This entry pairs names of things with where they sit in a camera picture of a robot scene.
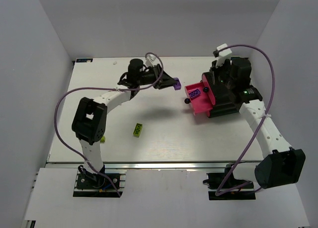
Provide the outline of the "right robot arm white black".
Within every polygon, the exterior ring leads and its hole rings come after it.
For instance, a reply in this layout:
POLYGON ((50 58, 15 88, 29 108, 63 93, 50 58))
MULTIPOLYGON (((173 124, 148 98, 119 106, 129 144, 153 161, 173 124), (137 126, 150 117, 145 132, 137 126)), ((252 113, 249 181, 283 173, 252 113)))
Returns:
POLYGON ((257 182, 263 188, 272 188, 299 181, 305 153, 294 149, 282 136, 268 114, 268 106, 256 87, 251 85, 251 64, 248 59, 233 60, 218 56, 210 68, 213 86, 224 89, 230 103, 247 121, 257 140, 263 160, 260 163, 235 162, 225 170, 224 185, 230 178, 257 182))

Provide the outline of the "pink drawer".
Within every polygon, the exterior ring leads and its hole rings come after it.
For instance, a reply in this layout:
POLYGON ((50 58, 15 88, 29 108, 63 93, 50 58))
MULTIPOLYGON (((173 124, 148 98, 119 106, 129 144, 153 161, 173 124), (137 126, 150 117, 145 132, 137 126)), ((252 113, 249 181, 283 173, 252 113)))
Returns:
POLYGON ((212 76, 209 73, 203 73, 202 74, 202 82, 204 85, 203 91, 208 94, 209 99, 214 106, 216 104, 216 99, 213 94, 213 82, 212 82, 212 76))
POLYGON ((213 110, 213 105, 209 99, 209 96, 207 93, 203 91, 204 85, 203 82, 198 82, 195 84, 187 85, 185 86, 185 93, 187 98, 184 100, 186 104, 190 104, 193 114, 197 115, 200 113, 205 113, 207 117, 210 117, 211 111, 213 110), (189 92, 195 90, 195 89, 200 89, 201 95, 198 96, 197 98, 191 100, 189 98, 189 92))

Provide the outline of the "purple arch lego brick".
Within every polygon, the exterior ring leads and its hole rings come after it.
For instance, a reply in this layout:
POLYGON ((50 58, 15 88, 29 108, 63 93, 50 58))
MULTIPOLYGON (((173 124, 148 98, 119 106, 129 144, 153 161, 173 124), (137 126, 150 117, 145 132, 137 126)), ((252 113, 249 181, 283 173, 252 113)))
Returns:
POLYGON ((182 88, 182 85, 177 77, 174 78, 176 81, 176 84, 173 85, 174 90, 180 90, 182 88))

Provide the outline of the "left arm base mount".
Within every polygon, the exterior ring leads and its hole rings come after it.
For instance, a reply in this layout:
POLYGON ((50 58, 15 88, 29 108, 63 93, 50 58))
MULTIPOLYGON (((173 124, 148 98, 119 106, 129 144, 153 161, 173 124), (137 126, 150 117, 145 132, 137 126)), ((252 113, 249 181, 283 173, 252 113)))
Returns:
MULTIPOLYGON (((108 173, 106 175, 111 179, 121 196, 125 185, 125 174, 108 173)), ((87 171, 83 165, 78 167, 73 197, 119 198, 116 189, 104 176, 87 171)))

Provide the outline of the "lime long lego brick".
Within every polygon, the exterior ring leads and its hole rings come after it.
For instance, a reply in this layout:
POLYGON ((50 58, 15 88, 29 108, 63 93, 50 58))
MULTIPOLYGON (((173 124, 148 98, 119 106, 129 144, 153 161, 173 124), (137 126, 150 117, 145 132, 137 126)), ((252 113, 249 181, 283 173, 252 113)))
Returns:
POLYGON ((138 138, 141 134, 142 128, 143 128, 143 125, 140 123, 137 123, 133 131, 133 136, 138 138))

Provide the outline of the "purple two-by-two-long lego brick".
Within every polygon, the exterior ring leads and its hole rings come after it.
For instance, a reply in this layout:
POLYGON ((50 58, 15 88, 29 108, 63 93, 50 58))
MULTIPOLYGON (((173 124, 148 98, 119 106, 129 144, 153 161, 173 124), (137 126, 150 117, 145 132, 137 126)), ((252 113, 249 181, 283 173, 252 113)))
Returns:
POLYGON ((197 98, 197 97, 200 96, 200 95, 201 95, 200 89, 195 89, 195 90, 189 92, 189 98, 190 98, 191 100, 197 98))

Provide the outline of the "black drawer cabinet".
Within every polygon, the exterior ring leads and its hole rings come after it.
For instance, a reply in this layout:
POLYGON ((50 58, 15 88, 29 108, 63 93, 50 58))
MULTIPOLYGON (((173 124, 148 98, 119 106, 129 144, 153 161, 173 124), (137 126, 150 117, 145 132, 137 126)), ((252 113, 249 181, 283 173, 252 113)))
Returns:
POLYGON ((224 85, 213 85, 213 94, 216 104, 211 111, 209 118, 238 113, 241 105, 249 103, 256 96, 253 87, 243 90, 229 90, 224 85))

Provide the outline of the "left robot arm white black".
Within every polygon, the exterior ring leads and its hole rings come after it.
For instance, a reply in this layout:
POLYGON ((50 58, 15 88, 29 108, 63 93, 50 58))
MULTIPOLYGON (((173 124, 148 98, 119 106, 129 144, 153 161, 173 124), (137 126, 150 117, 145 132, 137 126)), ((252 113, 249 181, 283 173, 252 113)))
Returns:
POLYGON ((141 59, 130 61, 128 70, 121 75, 118 85, 119 89, 94 99, 82 98, 72 122, 72 131, 75 132, 86 158, 84 169, 93 174, 104 173, 100 140, 105 134, 109 112, 134 98, 142 85, 150 85, 155 89, 171 86, 175 90, 181 89, 178 78, 169 76, 161 65, 154 65, 150 60, 144 63, 141 59))

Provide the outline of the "pink top drawer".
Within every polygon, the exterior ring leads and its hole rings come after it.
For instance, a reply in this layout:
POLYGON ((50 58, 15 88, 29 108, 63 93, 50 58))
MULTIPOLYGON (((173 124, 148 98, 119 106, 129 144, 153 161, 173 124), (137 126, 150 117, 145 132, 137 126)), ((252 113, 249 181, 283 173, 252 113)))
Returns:
POLYGON ((212 76, 209 73, 203 73, 202 74, 202 82, 204 85, 203 91, 208 94, 209 99, 214 106, 216 104, 216 99, 213 94, 213 82, 212 82, 212 76))

